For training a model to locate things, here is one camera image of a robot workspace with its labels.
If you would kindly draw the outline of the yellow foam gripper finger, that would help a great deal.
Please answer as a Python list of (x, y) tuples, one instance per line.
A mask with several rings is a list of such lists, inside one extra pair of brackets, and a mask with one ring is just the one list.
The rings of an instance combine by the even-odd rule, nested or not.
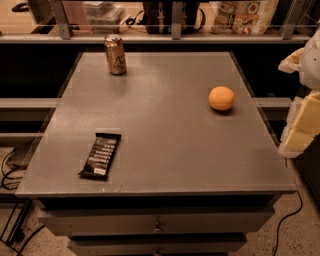
[(304, 48), (299, 48), (288, 55), (278, 66), (278, 69), (285, 73), (299, 72)]
[(296, 158), (320, 134), (320, 92), (305, 98), (295, 97), (291, 103), (278, 152), (285, 158)]

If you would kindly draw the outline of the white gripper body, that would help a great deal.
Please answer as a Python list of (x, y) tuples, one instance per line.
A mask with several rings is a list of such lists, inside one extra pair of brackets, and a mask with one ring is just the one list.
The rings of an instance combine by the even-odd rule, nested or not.
[(300, 83), (311, 90), (320, 90), (320, 30), (306, 43), (300, 59)]

